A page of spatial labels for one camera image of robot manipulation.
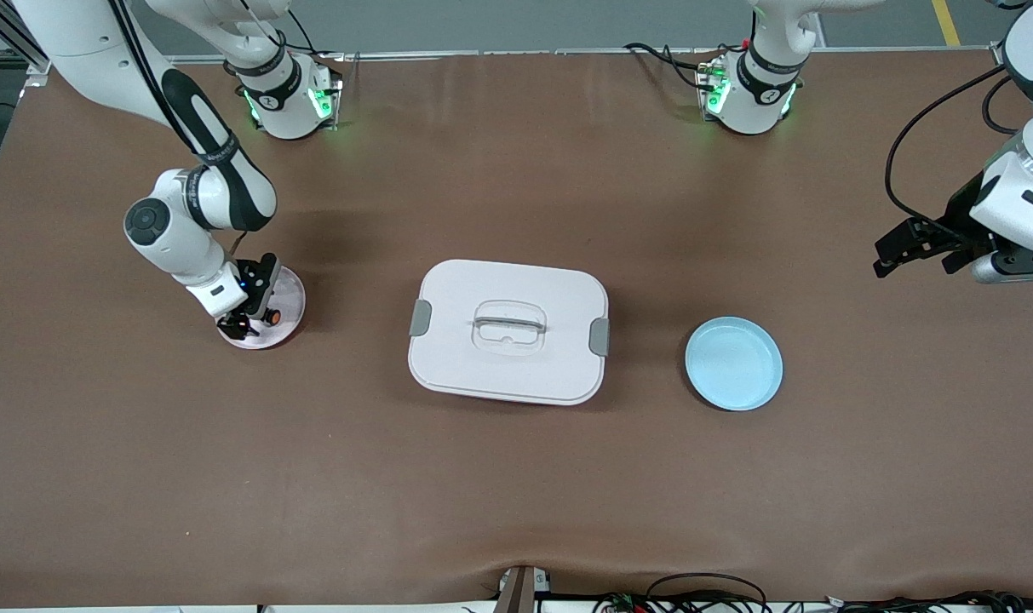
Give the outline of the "metal table edge rail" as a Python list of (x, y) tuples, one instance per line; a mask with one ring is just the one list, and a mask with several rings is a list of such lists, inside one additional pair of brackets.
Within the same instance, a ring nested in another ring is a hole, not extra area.
[[(811, 56), (819, 57), (821, 54), (854, 54), (854, 52), (971, 52), (984, 51), (994, 60), (994, 55), (990, 51), (990, 45), (961, 45), (961, 47), (819, 47), (815, 48)], [(558, 48), (555, 50), (443, 50), (443, 51), (416, 51), (416, 52), (324, 52), (321, 59), (334, 62), (359, 62), (359, 61), (417, 61), (435, 60), (449, 57), (508, 57), (508, 55), (558, 55), (559, 57), (576, 57), (576, 55), (620, 55), (630, 54), (632, 50), (625, 48)]]

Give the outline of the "blue round plate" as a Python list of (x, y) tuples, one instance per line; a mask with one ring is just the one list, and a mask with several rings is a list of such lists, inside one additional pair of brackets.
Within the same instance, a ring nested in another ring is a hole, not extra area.
[(708, 404), (756, 410), (780, 391), (784, 361), (765, 329), (739, 317), (711, 318), (691, 332), (683, 356), (687, 380)]

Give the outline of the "pink round plate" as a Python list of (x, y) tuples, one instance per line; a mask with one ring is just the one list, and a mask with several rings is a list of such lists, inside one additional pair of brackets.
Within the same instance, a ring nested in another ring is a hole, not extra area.
[[(268, 299), (267, 307), (281, 311), (279, 325), (270, 327), (260, 335), (249, 334), (244, 341), (229, 341), (222, 333), (220, 337), (240, 349), (267, 350), (284, 344), (298, 331), (303, 320), (307, 305), (307, 297), (301, 279), (293, 271), (283, 267), (276, 279), (273, 294)], [(244, 315), (240, 309), (227, 315)]]

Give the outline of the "white lidded storage box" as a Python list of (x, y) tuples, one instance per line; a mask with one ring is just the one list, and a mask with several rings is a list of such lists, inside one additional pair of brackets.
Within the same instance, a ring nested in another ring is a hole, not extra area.
[[(588, 349), (595, 318), (609, 318), (605, 286), (578, 269), (441, 260), (422, 277), (417, 299), (431, 303), (428, 332), (410, 337), (407, 362), (424, 388), (473, 398), (576, 406), (605, 379), (606, 358)], [(546, 346), (524, 357), (481, 353), (473, 312), (486, 301), (523, 301), (547, 315)]]

